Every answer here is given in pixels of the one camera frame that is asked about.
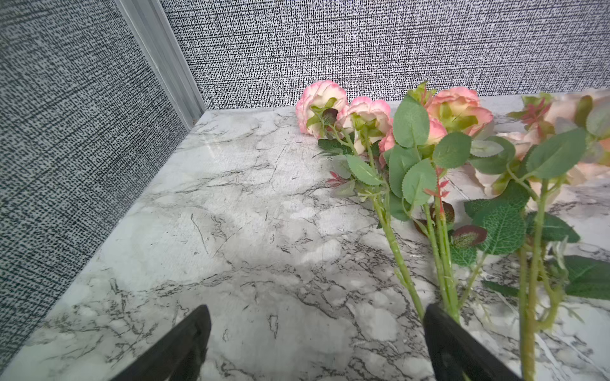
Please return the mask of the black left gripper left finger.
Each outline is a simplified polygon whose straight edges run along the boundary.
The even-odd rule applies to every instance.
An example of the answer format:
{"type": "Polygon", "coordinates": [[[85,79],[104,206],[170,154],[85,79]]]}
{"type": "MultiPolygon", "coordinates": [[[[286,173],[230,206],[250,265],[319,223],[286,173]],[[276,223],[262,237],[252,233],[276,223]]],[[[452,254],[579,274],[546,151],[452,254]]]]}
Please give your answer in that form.
{"type": "Polygon", "coordinates": [[[206,359],[211,327],[208,307],[198,306],[113,381],[197,380],[206,359]]]}

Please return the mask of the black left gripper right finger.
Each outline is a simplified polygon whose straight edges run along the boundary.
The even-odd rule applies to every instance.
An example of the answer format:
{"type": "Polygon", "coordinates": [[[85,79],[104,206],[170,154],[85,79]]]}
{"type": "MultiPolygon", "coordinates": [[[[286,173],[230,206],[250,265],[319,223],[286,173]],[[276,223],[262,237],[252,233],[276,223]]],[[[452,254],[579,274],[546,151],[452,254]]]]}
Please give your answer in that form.
{"type": "Polygon", "coordinates": [[[424,314],[424,336],[437,380],[519,380],[438,304],[424,314]]]}

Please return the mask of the pink artificial rose stem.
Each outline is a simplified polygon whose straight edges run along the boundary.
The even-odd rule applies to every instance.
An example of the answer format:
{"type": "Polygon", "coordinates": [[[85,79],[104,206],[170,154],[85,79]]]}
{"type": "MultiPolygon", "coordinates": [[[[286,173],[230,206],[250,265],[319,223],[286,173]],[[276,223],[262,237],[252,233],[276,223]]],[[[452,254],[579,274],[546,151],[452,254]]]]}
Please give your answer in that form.
{"type": "Polygon", "coordinates": [[[389,104],[368,97],[349,102],[342,87],[322,80],[306,87],[295,112],[300,132],[316,138],[322,154],[335,159],[338,169],[332,171],[329,183],[349,197],[372,204],[377,227],[396,260],[396,275],[422,319],[424,307],[392,229],[393,219],[406,221],[409,215],[405,201],[393,193],[384,171],[393,124],[389,104]]]}

